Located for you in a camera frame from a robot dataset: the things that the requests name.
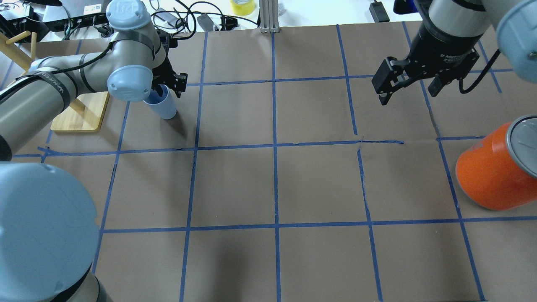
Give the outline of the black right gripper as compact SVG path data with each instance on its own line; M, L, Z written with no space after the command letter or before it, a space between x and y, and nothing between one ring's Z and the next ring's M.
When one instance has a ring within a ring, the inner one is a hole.
M381 105L386 106L395 92L418 80L432 78L428 86L431 97L437 97L454 80L463 80L480 57L475 49L479 38L419 29L407 57L403 61L386 57L374 74L372 85Z

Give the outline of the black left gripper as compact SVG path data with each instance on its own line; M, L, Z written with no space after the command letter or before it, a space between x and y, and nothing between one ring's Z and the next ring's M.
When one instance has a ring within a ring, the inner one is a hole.
M182 93L186 91L188 74L176 74L168 57L164 59L163 63L154 67L152 72L152 90L156 90L156 94L160 98L167 96L167 88L172 89L177 98L180 98Z

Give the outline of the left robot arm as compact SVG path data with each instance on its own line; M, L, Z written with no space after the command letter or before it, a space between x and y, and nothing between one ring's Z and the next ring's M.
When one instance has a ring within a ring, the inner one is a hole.
M47 57L1 91L2 302L110 302L92 273L100 228L83 184L46 163L13 162L35 134L81 94L144 102L162 119L177 114L187 74L176 74L140 0L113 0L115 34L101 53Z

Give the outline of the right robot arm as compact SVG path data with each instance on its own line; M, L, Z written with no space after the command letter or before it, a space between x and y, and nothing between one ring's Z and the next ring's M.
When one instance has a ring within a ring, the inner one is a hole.
M500 54L521 79L535 83L536 6L535 0L397 0L394 12L418 12L422 24L409 54L401 60L386 57L372 78L380 103L386 105L393 93L428 78L432 97L455 80L460 92L467 94ZM464 88L462 82L479 58L475 46L489 27L495 30L497 51L483 74Z

